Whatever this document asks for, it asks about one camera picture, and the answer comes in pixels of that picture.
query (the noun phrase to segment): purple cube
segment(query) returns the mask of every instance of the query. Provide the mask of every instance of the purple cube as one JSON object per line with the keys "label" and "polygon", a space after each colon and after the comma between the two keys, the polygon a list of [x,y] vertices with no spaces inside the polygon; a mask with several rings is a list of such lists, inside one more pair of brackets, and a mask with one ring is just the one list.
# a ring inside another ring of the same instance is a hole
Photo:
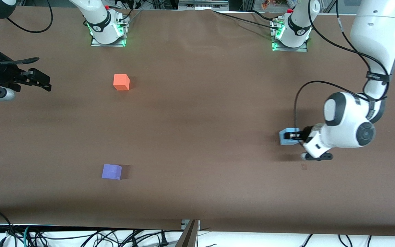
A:
{"label": "purple cube", "polygon": [[121,169],[122,167],[119,165],[105,164],[103,166],[103,174],[101,175],[101,178],[120,180]]}

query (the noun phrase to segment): orange cube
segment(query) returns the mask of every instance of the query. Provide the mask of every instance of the orange cube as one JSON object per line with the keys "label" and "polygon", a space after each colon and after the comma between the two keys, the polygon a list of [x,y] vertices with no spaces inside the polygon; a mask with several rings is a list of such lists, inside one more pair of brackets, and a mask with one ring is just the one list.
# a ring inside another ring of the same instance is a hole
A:
{"label": "orange cube", "polygon": [[114,75],[114,87],[118,91],[129,90],[130,79],[127,74],[115,74]]}

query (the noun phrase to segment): teal cable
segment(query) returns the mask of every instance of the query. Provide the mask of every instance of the teal cable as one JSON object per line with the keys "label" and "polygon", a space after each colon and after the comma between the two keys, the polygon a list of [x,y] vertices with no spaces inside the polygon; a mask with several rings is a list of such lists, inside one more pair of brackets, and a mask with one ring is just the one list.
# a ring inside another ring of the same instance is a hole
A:
{"label": "teal cable", "polygon": [[30,226],[27,226],[24,231],[24,247],[27,247],[27,232]]}

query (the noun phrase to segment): brown tabletop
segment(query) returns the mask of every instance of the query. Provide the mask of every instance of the brown tabletop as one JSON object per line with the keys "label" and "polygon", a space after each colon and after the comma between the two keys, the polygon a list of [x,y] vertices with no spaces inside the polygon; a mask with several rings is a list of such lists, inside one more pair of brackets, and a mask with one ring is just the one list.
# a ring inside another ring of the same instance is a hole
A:
{"label": "brown tabletop", "polygon": [[[211,11],[143,11],[126,47],[90,47],[77,9],[53,12],[40,34],[0,20],[0,51],[39,56],[20,67],[53,85],[0,102],[0,211],[12,222],[172,229],[201,219],[212,230],[395,235],[395,73],[373,143],[306,162],[278,139],[295,93],[309,80],[360,91],[357,55],[315,33],[307,53],[272,51],[268,28]],[[49,13],[11,18],[40,30]],[[353,17],[342,19],[349,33]],[[345,44],[336,17],[316,25]],[[114,89],[116,73],[130,91]],[[301,127],[323,122],[334,91],[301,93]],[[126,179],[102,179],[103,164],[123,165]]]}

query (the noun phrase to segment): white floor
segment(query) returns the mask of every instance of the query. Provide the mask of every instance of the white floor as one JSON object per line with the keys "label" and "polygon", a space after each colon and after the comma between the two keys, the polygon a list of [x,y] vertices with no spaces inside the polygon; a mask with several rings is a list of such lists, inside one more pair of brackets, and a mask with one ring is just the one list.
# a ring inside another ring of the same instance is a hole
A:
{"label": "white floor", "polygon": [[[141,234],[155,233],[159,230],[147,230]],[[94,231],[83,232],[49,232],[45,236],[52,238],[64,238],[73,236],[84,236],[93,234]],[[132,231],[118,231],[117,237],[120,240],[125,239]],[[177,241],[180,237],[180,232],[166,233],[168,242]],[[199,232],[198,246],[209,247],[216,244],[215,247],[300,247],[306,240],[308,234],[291,234],[291,233],[227,233],[227,232]],[[0,233],[0,240],[5,236]],[[84,241],[84,238],[67,239],[67,240],[49,240],[49,247],[79,247]],[[95,237],[88,242],[86,247],[94,246]],[[344,243],[348,246],[344,235],[342,235]],[[368,236],[350,235],[353,247],[366,247]],[[147,247],[157,243],[158,239],[154,236],[138,244],[139,247]],[[23,247],[22,243],[18,241],[18,246]],[[114,247],[117,244],[111,244],[103,241],[98,247]],[[9,237],[4,247],[14,247],[14,240]],[[337,235],[314,234],[310,239],[307,247],[344,247],[338,240]],[[395,247],[395,237],[393,236],[373,236],[370,247]]]}

